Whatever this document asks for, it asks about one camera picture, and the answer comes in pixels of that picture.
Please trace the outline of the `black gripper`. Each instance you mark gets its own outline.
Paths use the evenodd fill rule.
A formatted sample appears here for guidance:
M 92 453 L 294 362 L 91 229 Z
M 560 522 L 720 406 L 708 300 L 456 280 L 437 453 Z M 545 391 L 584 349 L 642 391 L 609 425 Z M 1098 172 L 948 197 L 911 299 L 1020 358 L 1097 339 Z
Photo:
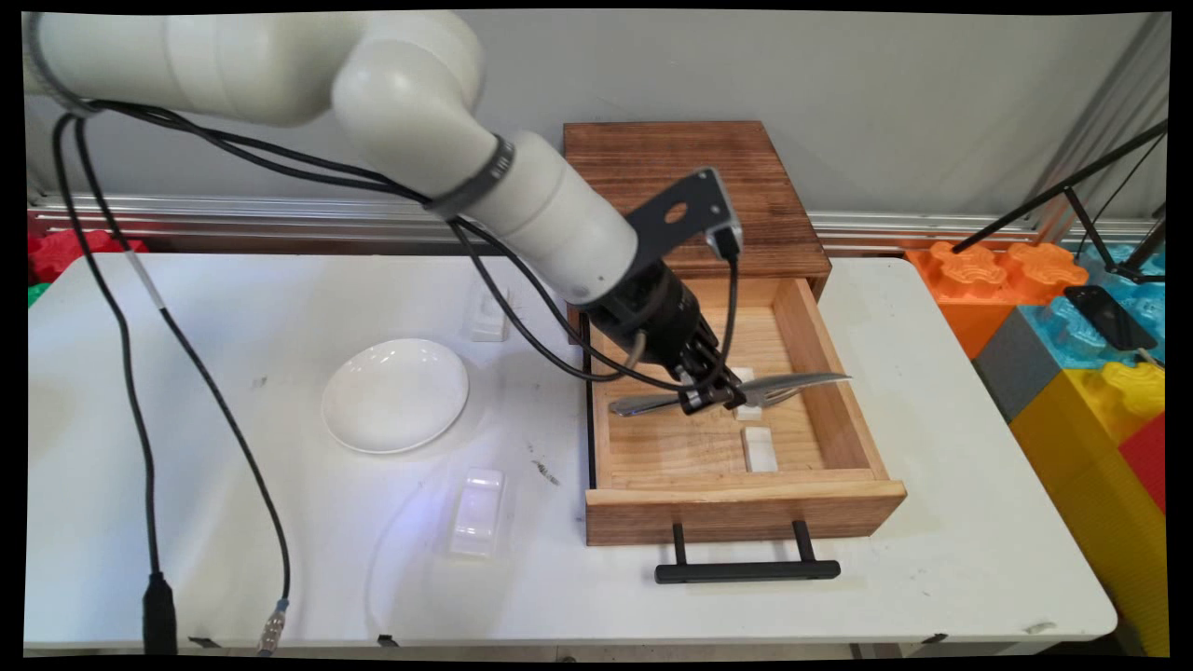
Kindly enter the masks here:
M 622 281 L 600 300 L 582 304 L 581 310 L 604 336 L 630 351 L 636 336 L 645 336 L 639 361 L 680 375 L 685 415 L 721 406 L 734 410 L 746 404 L 741 378 L 730 369 L 734 332 L 719 341 L 703 318 L 700 304 L 690 288 L 662 261 L 643 267 L 631 279 Z

